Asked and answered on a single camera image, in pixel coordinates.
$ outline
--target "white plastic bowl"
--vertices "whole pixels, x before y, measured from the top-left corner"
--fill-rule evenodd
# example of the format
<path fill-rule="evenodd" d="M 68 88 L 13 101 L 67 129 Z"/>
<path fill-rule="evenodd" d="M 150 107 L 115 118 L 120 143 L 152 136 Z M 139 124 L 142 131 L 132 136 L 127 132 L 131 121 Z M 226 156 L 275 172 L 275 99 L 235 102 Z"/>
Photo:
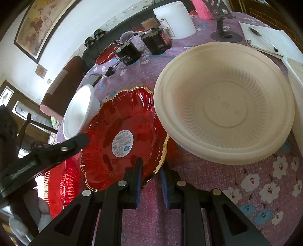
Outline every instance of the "white plastic bowl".
<path fill-rule="evenodd" d="M 174 58 L 156 82 L 154 104 L 177 144 L 221 164 L 270 156 L 294 121 L 293 93 L 279 67 L 233 43 L 199 45 Z"/>
<path fill-rule="evenodd" d="M 303 64 L 286 56 L 282 61 L 288 69 L 288 79 L 295 97 L 295 119 L 292 131 L 303 155 Z"/>
<path fill-rule="evenodd" d="M 81 87 L 69 103 L 63 119 L 63 135 L 66 140 L 88 129 L 93 117 L 98 114 L 100 102 L 91 85 Z"/>

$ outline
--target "floral tablecloth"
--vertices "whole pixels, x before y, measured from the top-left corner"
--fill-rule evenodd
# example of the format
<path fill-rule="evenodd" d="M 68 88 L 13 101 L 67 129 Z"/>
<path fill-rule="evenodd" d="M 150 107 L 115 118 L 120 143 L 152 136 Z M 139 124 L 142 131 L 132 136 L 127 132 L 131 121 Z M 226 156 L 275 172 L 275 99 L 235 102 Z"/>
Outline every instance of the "floral tablecloth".
<path fill-rule="evenodd" d="M 242 37 L 239 21 L 267 26 L 243 13 L 234 12 L 233 15 L 237 18 L 224 20 L 224 28 Z M 213 41 L 210 34 L 216 29 L 216 22 L 200 20 L 197 15 L 192 16 L 192 20 L 197 29 L 193 36 L 173 40 L 172 48 L 162 55 L 152 56 L 145 50 L 134 64 L 120 64 L 114 75 L 104 76 L 95 86 L 99 101 L 104 102 L 117 91 L 137 85 L 153 90 L 162 69 L 174 57 L 186 49 Z M 267 56 L 287 76 L 282 61 Z M 92 67 L 80 86 L 91 74 L 105 74 L 115 62 L 114 58 L 106 64 Z M 58 132 L 57 141 L 64 141 L 62 129 Z M 275 154 L 249 165 L 221 165 L 203 160 L 182 149 L 172 139 L 168 143 L 166 159 L 183 180 L 196 188 L 223 190 L 274 246 L 282 246 L 287 241 L 303 215 L 302 156 L 292 133 Z M 156 177 L 142 190 L 138 209 L 124 211 L 122 245 L 179 245 L 180 225 L 180 211 L 165 208 L 161 183 Z"/>

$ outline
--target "white paper bowl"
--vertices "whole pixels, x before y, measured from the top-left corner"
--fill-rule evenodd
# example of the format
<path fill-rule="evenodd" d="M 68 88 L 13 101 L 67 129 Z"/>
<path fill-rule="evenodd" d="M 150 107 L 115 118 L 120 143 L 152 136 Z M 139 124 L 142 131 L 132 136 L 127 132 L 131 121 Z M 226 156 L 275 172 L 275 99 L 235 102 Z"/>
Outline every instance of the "white paper bowl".
<path fill-rule="evenodd" d="M 279 67 L 233 43 L 199 45 L 174 58 L 156 82 L 154 103 L 177 144 L 221 164 L 270 156 L 294 121 L 293 93 Z"/>
<path fill-rule="evenodd" d="M 63 135 L 66 140 L 88 129 L 89 123 L 99 112 L 100 102 L 91 85 L 81 87 L 69 103 L 63 119 Z"/>

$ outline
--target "notepad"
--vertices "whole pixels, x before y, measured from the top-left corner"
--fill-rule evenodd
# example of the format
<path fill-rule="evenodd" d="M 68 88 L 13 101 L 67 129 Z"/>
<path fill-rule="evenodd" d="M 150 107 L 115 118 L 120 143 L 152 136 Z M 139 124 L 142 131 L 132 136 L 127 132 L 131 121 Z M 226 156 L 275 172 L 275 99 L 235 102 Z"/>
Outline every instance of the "notepad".
<path fill-rule="evenodd" d="M 255 26 L 241 22 L 239 23 L 248 46 L 273 55 L 279 59 L 286 56 L 303 63 L 303 54 L 283 30 L 279 31 L 269 27 Z M 278 49 L 278 52 L 275 52 L 272 45 L 270 45 L 264 39 L 252 33 L 252 31 L 249 30 L 249 27 L 255 29 L 263 37 L 267 38 Z"/>

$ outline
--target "picture frame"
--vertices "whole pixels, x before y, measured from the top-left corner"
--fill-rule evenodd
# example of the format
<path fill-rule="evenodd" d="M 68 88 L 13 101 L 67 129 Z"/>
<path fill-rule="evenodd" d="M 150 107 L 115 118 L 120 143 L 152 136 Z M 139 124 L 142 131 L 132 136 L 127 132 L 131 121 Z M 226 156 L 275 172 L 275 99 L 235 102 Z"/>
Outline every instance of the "picture frame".
<path fill-rule="evenodd" d="M 38 64 L 35 74 L 37 74 L 39 77 L 44 78 L 46 75 L 47 69 Z"/>
<path fill-rule="evenodd" d="M 35 63 L 39 63 L 52 35 L 80 1 L 34 0 L 19 25 L 14 44 Z"/>

